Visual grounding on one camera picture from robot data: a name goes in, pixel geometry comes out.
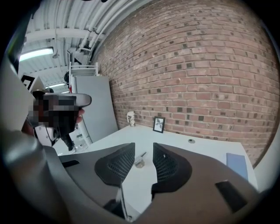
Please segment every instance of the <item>fluorescent light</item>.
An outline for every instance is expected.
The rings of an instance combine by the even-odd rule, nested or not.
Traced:
[[[65,83],[59,83],[59,84],[55,84],[52,86],[47,86],[46,88],[53,88],[53,87],[58,87],[58,86],[65,86]]]
[[[35,51],[31,51],[25,54],[22,54],[19,58],[19,61],[24,61],[29,58],[34,58],[38,56],[43,56],[43,55],[48,55],[48,54],[53,54],[53,48],[44,48],[44,49],[39,49]]]

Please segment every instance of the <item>picture frame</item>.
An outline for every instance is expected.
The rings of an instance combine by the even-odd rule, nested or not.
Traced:
[[[153,131],[163,133],[165,128],[165,117],[154,117]]]

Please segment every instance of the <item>blue folder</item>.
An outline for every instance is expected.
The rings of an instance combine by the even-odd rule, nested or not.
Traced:
[[[248,171],[245,156],[227,153],[227,166],[248,180]]]

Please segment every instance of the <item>white desk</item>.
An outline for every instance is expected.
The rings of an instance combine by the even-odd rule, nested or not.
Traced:
[[[257,181],[250,160],[241,143],[190,137],[171,132],[158,133],[150,127],[136,125],[127,126],[97,142],[91,144],[84,152],[97,151],[115,145],[135,142],[135,156],[148,152],[145,166],[133,166],[122,184],[125,200],[139,213],[151,203],[151,186],[157,182],[157,173],[153,164],[153,143],[171,145],[174,147],[203,154],[226,164],[226,153],[245,156],[248,181],[257,189]]]

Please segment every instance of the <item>white ceiling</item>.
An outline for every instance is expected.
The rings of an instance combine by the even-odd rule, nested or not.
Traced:
[[[121,15],[114,20],[114,23],[110,24],[110,26],[104,30],[104,35],[101,35],[100,41],[103,41],[109,32],[116,27],[125,16],[150,0],[122,1],[124,1],[124,4],[116,13],[128,3],[132,2],[133,4],[121,13]],[[119,0],[108,0],[108,7],[104,10],[102,16],[98,18],[95,27],[101,24],[102,19],[112,8],[116,7],[118,2]],[[58,57],[53,58],[52,55],[46,55],[21,61],[19,63],[18,75],[32,74],[33,76],[40,76],[45,86],[64,82],[63,76],[68,71],[66,52],[70,47],[79,47],[88,31],[89,24],[94,15],[100,10],[102,4],[104,3],[100,0],[42,1],[39,9],[35,12],[34,18],[31,18],[29,21],[25,35],[26,42],[22,53],[44,47],[53,47],[55,50],[56,45],[54,37],[56,33]],[[64,92],[67,90],[67,86],[54,88],[54,92]]]

